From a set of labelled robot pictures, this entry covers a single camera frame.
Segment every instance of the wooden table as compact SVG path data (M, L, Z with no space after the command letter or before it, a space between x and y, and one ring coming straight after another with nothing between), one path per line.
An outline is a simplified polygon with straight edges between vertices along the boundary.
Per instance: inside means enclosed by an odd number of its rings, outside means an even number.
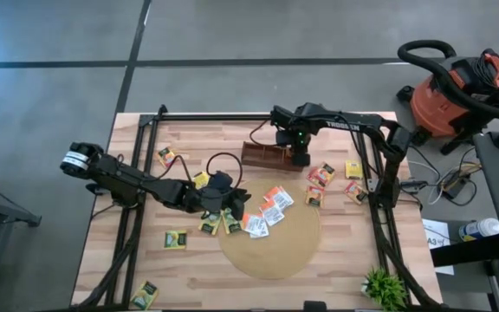
M377 114L396 119L394 112ZM139 114L118 114L113 125L108 152L115 156L122 153L126 164L131 161L138 119ZM231 152L239 156L243 141L249 140L250 130L258 124L259 121L161 121L152 174L163 172L157 151L167 146L184 156L192 175L204 170L215 153ZM254 139L273 143L274 133L273 127L265 126L255 133ZM140 164L145 161L147 140L146 137ZM283 280L246 276L224 256L217 237L198 231L198 214L167 209L148 197L133 291L145 280L156 284L160 294L152 309L301 309L304 300L324 301L330 309L375 307L360 293L364 275L378 266L370 211L367 204L356 205L342 192L349 183L343 175L345 160L359 159L359 155L349 132L333 129L322 129L312 138L309 152L312 166L326 161L339 171L339 176L327 188L326 206L320 209L321 243L304 270ZM227 157L213 161L210 171L216 170L229 173L234 180L238 177L237 163ZM307 168L303 172L280 172L245 166L243 181L279 177L303 181L307 172ZM409 176L407 161L402 163L399 176L401 179ZM185 179L182 166L176 164L168 177ZM292 196L299 200L304 195ZM110 198L98 198L94 211L110 203ZM399 202L394 214L405 264L427 293L441 302L417 205ZM72 303L86 298L109 268L119 219L120 208L113 208L91 223ZM186 250L164 250L165 231L175 229L188 230ZM124 265L117 284L118 294L122 293L125 269Z

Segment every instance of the black hose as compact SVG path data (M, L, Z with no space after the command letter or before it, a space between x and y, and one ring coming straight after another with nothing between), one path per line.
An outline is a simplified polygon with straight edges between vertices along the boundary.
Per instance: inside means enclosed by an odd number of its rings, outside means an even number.
M446 68L444 68L442 65L428 58L409 53L410 50L421 48L437 49L444 53L444 56L446 58L456 55L456 51L446 42L441 42L439 40L417 40L414 42L408 42L399 47L398 57L403 61L409 62L410 64L430 71L433 74L434 78L436 78L440 88L447 95L455 99L460 105L467 107L473 112L487 114L491 118L499 119L499 107L487 105L484 102L477 101L468 96L453 81L450 73L448 73Z

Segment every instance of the shop vacuum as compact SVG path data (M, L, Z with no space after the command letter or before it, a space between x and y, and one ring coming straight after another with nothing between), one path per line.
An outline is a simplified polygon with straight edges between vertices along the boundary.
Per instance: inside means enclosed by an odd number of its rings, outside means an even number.
M444 53L440 63L410 53L414 49L436 49ZM398 49L405 62L432 73L415 88L405 86L397 93L409 102L417 128L416 146L430 138L451 137L440 152L451 153L461 143L471 142L493 119L499 119L499 55L485 49L479 57L458 57L446 42L418 40Z

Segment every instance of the potted plant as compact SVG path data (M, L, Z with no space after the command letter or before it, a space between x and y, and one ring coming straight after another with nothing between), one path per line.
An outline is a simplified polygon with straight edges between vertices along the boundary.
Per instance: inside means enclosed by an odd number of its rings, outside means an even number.
M361 291L373 299L384 311L401 311L405 307L405 289L397 276L382 269L371 269Z

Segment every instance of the handle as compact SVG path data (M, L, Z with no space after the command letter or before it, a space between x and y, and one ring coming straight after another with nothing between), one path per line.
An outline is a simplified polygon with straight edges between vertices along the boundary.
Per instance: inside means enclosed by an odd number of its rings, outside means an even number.
M494 84L499 87L499 57L498 55L491 55L489 53L484 54L484 59L494 66L496 70L496 77L494 77Z
M399 47L398 57L403 61L430 71L437 79L440 88L443 89L446 94L456 99L460 105L463 105L474 112L487 114L492 118L499 119L499 107L488 105L468 96L461 88L459 88L459 86L451 78L446 68L442 67L442 65L431 59L409 53L410 50L421 48L437 49L444 53L446 58L456 56L456 51L446 42L441 42L439 40L417 40L414 42L408 42Z

